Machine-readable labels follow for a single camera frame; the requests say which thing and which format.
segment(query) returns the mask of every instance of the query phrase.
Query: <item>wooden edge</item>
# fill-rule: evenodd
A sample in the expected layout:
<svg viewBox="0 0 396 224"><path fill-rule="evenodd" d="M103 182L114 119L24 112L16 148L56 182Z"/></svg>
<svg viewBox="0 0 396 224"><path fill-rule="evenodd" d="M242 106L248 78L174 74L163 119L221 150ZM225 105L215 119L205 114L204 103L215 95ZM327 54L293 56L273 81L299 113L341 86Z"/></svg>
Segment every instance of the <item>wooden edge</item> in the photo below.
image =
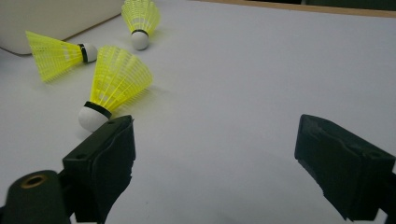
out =
<svg viewBox="0 0 396 224"><path fill-rule="evenodd" d="M279 9L288 9L288 10L345 14L345 15L355 15L355 16L396 18L396 11L383 11L383 10L345 8L345 7L318 7L318 6L294 5L294 4L283 4L283 3L271 3L271 2L254 2L254 1L245 1L245 0L194 0L194 1L233 4L233 5L251 6L251 7L270 7L270 8L279 8Z"/></svg>

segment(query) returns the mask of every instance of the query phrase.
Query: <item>yellow mesh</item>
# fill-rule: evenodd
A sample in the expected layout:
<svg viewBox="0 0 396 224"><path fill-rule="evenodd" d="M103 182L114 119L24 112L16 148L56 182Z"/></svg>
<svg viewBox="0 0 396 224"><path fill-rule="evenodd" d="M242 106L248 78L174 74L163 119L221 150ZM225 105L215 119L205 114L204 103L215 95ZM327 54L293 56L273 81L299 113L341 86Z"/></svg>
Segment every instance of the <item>yellow mesh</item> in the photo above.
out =
<svg viewBox="0 0 396 224"><path fill-rule="evenodd" d="M90 101L112 112L151 82L149 69L136 56L104 46L98 51Z"/></svg>
<svg viewBox="0 0 396 224"><path fill-rule="evenodd" d="M144 30L151 35L160 22L160 11L151 0L125 0L121 15L131 32Z"/></svg>
<svg viewBox="0 0 396 224"><path fill-rule="evenodd" d="M70 67L82 63L78 45L26 31L41 80L48 82L64 74Z"/></svg>

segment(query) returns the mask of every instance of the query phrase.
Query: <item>white rounded base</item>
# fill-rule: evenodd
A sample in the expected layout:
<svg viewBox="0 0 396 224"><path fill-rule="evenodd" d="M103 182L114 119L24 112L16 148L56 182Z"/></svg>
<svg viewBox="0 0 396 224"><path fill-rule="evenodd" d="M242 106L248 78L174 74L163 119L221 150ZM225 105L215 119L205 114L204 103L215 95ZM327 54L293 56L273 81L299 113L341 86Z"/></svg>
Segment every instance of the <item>white rounded base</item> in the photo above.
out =
<svg viewBox="0 0 396 224"><path fill-rule="evenodd" d="M94 109L83 106L78 113L78 122L87 131L95 132L108 118Z"/></svg>
<svg viewBox="0 0 396 224"><path fill-rule="evenodd" d="M96 47L90 43L83 44L85 51L87 52L87 61L88 63L96 61L98 56L98 50Z"/></svg>
<svg viewBox="0 0 396 224"><path fill-rule="evenodd" d="M132 34L132 46L134 49L145 49L149 45L149 36L143 32L135 32Z"/></svg>

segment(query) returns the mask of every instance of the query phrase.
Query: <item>white table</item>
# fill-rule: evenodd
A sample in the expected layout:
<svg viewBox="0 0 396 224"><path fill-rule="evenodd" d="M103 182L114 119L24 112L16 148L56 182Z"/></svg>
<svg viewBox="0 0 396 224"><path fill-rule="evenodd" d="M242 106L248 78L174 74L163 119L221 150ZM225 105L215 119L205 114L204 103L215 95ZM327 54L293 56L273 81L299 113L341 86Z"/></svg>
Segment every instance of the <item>white table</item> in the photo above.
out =
<svg viewBox="0 0 396 224"><path fill-rule="evenodd" d="M137 159L107 223L345 223L293 157L299 117L329 119L396 155L396 20L157 5L147 50L133 50L121 17L68 40L128 49L154 75L115 115L133 115ZM44 84L31 56L0 50L0 204L19 177L60 172L89 135L77 115L94 67Z"/></svg>

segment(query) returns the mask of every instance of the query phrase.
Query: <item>shuttlecock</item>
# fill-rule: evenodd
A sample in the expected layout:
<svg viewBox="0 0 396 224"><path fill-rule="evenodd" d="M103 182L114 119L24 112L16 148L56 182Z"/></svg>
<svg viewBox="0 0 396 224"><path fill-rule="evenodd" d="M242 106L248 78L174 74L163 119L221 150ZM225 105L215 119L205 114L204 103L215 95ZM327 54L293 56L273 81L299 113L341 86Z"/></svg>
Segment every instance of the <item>shuttlecock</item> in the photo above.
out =
<svg viewBox="0 0 396 224"><path fill-rule="evenodd" d="M160 11L151 0L125 0L121 15L132 33L132 46L145 49L160 22Z"/></svg>
<svg viewBox="0 0 396 224"><path fill-rule="evenodd" d="M71 44L26 31L41 80L51 81L79 63L96 60L97 49L92 44Z"/></svg>
<svg viewBox="0 0 396 224"><path fill-rule="evenodd" d="M79 111L80 125L96 131L111 113L136 96L152 82L149 69L125 49L104 46L99 49L93 75L90 101Z"/></svg>

